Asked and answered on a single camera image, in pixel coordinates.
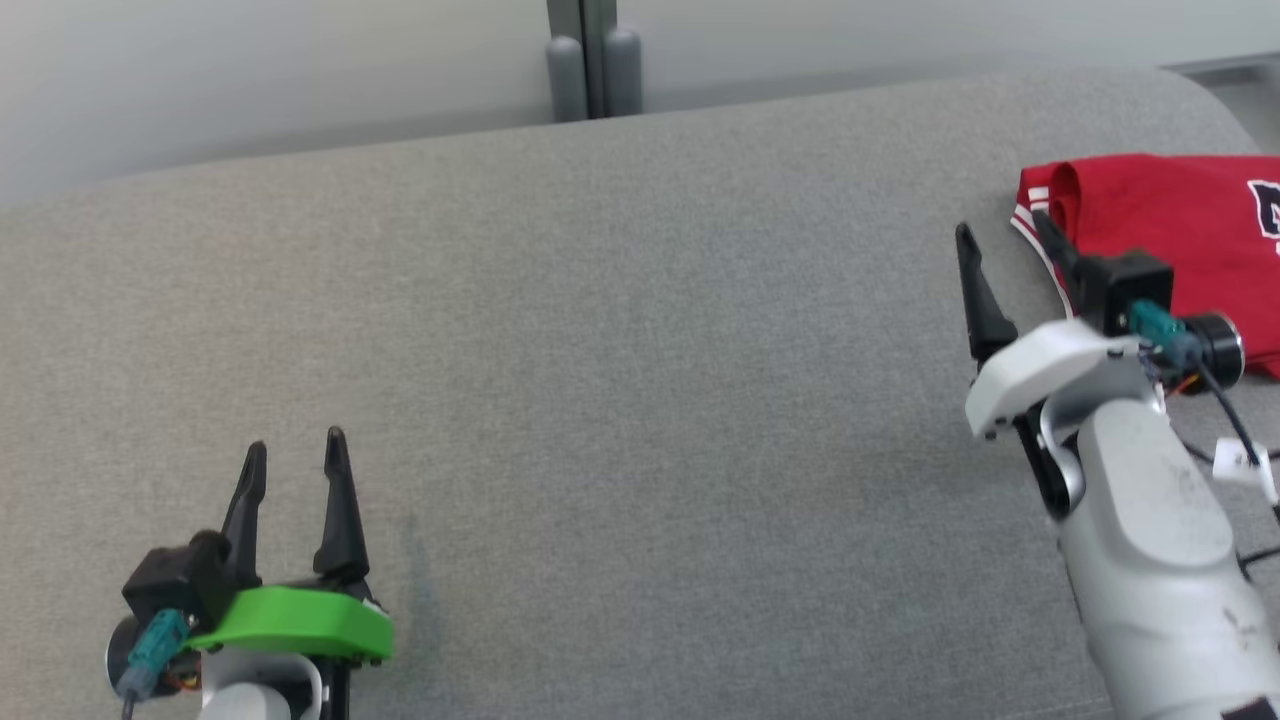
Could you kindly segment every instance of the green plastic part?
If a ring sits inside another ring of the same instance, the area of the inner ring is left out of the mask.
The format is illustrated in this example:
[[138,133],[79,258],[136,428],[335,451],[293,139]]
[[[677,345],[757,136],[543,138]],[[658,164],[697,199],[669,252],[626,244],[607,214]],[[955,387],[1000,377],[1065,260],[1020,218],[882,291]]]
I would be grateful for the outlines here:
[[389,659],[394,637],[390,618],[351,596],[268,585],[237,593],[218,629],[192,637],[186,647],[229,646],[366,662]]

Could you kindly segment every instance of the round motor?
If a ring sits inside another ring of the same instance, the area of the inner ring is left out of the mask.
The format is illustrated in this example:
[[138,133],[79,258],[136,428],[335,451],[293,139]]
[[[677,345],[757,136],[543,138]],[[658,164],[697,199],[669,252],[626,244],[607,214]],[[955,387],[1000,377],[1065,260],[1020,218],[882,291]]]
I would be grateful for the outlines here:
[[[1219,384],[1229,388],[1240,382],[1244,377],[1244,341],[1235,325],[1226,315],[1219,313],[1206,313],[1203,315],[1189,315],[1179,318],[1187,324],[1187,329],[1196,334],[1204,343],[1204,364],[1208,366]],[[1203,380],[1197,379],[1185,389],[1189,395],[1207,392],[1208,387]]]

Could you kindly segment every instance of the gray fabric surface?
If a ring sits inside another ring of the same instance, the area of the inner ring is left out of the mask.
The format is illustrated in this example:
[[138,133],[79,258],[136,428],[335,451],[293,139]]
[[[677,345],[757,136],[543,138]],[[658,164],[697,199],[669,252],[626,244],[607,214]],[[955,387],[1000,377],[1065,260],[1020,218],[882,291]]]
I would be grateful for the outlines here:
[[[1108,716],[1020,450],[964,424],[952,228],[1015,320],[1050,319],[1018,170],[1116,151],[1253,146],[1190,82],[1069,72],[216,164],[0,217],[0,716],[118,712],[120,584],[220,523],[256,438],[260,571],[305,575],[330,423],[398,630],[355,720]],[[1272,389],[1238,397],[1280,441]],[[1280,539],[1229,500],[1245,550]]]

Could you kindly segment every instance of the robotic arm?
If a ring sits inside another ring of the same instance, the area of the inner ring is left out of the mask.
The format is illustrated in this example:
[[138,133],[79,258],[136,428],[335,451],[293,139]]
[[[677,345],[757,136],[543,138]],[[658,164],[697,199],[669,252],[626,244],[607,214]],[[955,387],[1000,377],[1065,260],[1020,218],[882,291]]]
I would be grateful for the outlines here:
[[987,439],[1011,428],[1024,446],[1116,717],[1275,719],[1276,639],[1161,389],[1193,372],[1212,373],[1192,380],[1198,391],[1234,383],[1239,337],[1224,318],[1170,316],[1172,272],[1155,258],[1078,258],[1037,220],[1079,316],[1021,338],[969,228],[956,231],[979,363],[969,427]]
[[351,671],[392,655],[394,630],[365,577],[369,555],[339,428],[329,429],[329,503],[316,577],[262,585],[255,569],[266,446],[248,448],[221,532],[147,553],[124,584],[132,615],[108,644],[124,701],[198,691],[198,720],[347,720]]

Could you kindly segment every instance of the orange wire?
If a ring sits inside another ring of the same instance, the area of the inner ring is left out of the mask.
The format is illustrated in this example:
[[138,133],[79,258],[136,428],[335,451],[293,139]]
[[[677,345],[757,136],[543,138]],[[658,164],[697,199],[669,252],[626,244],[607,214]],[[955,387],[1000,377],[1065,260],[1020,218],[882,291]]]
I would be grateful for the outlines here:
[[1175,387],[1174,389],[1166,392],[1165,397],[1172,397],[1172,396],[1183,392],[1184,389],[1189,388],[1192,386],[1192,383],[1194,383],[1198,379],[1199,379],[1199,373],[1193,373],[1189,378],[1187,378],[1185,380],[1178,383],[1178,387]]

